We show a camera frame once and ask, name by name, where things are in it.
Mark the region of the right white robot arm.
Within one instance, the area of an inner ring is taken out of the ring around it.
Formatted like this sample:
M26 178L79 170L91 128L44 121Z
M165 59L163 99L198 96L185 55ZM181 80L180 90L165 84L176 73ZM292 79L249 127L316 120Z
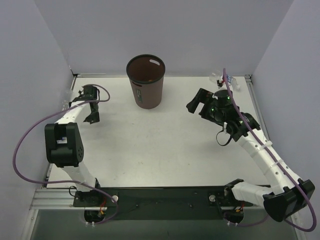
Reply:
M200 103L203 104L199 112L201 118L221 126L230 139L250 155L268 181L268 187L241 179L227 184L226 189L235 200L263 207L277 222L286 220L307 206L315 191L313 182L302 180L289 168L273 148L272 142L267 140L255 118L233 105L227 89L213 93L200 88L186 105L188 112L194 113Z

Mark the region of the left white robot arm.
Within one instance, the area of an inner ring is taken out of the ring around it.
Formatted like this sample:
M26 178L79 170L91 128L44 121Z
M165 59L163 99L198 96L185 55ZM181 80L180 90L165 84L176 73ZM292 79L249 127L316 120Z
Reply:
M97 190L100 188L99 181L84 163L85 150L79 130L81 123L95 124L100 121L99 100L98 86L84 85L79 96L69 102L70 110L44 128L48 162L62 169L72 181L77 181L74 197L86 207L97 207L106 199Z

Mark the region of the brown plastic waste bin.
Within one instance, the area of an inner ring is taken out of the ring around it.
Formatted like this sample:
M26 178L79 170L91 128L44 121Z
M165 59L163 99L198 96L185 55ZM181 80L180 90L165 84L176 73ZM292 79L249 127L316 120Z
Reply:
M153 109L161 103L165 72L165 63L155 55L141 54L128 62L126 74L140 108Z

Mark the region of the clear crumpled plastic bottle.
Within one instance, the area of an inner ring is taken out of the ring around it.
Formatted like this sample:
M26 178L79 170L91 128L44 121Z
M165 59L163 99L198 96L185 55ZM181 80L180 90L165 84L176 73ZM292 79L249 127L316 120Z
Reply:
M73 96L73 90L66 89L62 94L62 110L66 110L69 108L69 102L71 97Z

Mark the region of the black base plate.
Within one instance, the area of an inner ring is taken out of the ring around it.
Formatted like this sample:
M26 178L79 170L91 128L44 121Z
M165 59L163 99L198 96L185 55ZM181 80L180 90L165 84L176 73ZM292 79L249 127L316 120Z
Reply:
M113 220L220 220L223 212L250 203L225 196L223 186L103 187L113 197L91 190L77 191L73 206L84 208L85 219Z

